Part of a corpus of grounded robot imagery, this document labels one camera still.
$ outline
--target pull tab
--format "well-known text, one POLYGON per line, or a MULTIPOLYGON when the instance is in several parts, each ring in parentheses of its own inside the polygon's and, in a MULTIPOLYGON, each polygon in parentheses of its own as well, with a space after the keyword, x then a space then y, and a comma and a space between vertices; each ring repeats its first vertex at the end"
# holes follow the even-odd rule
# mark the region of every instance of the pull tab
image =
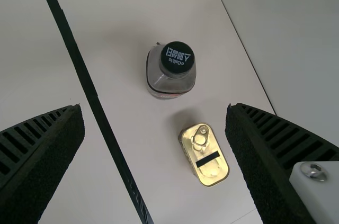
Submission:
POLYGON ((192 137, 194 143, 194 150, 201 151, 202 148, 207 146, 209 129, 207 126, 202 125, 198 128, 195 135, 192 137))

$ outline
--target gold tin can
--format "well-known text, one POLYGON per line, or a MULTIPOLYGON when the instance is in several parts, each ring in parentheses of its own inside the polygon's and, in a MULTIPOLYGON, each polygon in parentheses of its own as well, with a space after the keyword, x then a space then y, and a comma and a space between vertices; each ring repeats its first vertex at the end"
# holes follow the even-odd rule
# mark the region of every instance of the gold tin can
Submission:
POLYGON ((206 187, 226 179, 229 167, 212 128, 199 123, 183 130, 179 143, 193 168, 193 173, 206 187))

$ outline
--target black tape line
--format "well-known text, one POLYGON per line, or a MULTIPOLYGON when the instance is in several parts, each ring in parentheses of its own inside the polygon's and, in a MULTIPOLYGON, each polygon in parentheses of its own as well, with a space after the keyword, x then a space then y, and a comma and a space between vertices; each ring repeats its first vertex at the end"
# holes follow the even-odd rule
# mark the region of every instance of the black tape line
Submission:
POLYGON ((99 125, 101 134, 113 157, 113 160, 126 186, 129 196, 131 197, 131 200, 137 210, 141 223, 142 224, 154 224, 149 214, 149 211, 145 205, 145 202, 142 199, 141 194, 137 188, 137 184, 134 181, 131 171, 129 170, 129 167, 121 152, 118 142, 114 136, 112 128, 105 115, 105 112, 101 106, 94 84, 86 68, 84 59, 82 58, 79 48, 75 42, 75 39, 68 25, 65 14, 61 9, 58 3, 58 0, 46 0, 46 1, 58 25, 59 31, 64 40, 68 53, 72 59, 72 62, 76 70, 76 73, 78 75, 81 86, 85 92, 86 98, 90 104, 90 107, 92 109, 96 122, 99 125))
POLYGON ((197 167, 201 167, 203 165, 205 165, 207 162, 210 162, 211 160, 214 160, 215 158, 220 157, 220 154, 218 151, 215 151, 214 153, 206 156, 205 158, 199 159, 196 162, 197 167))

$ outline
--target white table surface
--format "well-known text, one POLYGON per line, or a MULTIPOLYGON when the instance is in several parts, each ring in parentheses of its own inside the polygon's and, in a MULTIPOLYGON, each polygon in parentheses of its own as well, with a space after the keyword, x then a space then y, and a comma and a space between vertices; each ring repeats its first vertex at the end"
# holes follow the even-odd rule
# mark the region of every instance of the white table surface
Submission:
MULTIPOLYGON (((46 1, 1 1, 0 130, 69 104, 84 114, 85 140, 40 223, 140 223, 46 1)), ((155 224, 244 223, 255 205, 225 137, 226 108, 272 109, 221 1, 59 3, 155 224), (159 101, 146 90, 146 56, 157 41, 173 40, 195 52, 197 82, 159 101), (212 126, 230 166, 212 188, 191 173, 177 142, 191 122, 212 126)))

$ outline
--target black bottle cap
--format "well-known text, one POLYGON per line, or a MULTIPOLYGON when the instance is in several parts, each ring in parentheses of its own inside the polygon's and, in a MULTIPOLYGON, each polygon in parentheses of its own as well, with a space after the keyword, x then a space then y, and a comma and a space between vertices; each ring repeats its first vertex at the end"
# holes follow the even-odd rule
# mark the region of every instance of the black bottle cap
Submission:
POLYGON ((165 69, 174 74, 189 71, 194 65, 193 50, 185 43, 173 41, 161 51, 161 63, 165 69))

